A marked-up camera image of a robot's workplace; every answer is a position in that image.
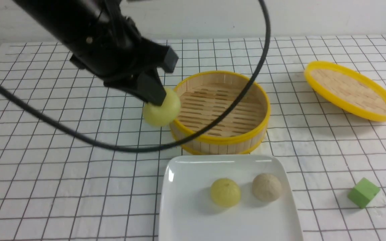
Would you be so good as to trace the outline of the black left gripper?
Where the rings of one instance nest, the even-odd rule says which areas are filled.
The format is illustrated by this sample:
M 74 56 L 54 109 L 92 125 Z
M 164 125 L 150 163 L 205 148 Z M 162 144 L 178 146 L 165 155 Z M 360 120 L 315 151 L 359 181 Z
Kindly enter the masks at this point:
M 71 62 L 139 100 L 161 106 L 167 96 L 157 69 L 175 70 L 178 55 L 169 46 L 140 35 L 130 18 L 99 19 L 69 43 Z

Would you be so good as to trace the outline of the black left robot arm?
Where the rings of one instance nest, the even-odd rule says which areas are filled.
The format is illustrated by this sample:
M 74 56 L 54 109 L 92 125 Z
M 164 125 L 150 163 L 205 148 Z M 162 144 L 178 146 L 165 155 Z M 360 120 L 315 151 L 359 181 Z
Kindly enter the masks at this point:
M 15 3 L 72 52 L 71 63 L 155 106 L 170 94 L 158 68 L 173 73 L 178 55 L 141 35 L 119 0 L 16 0 Z

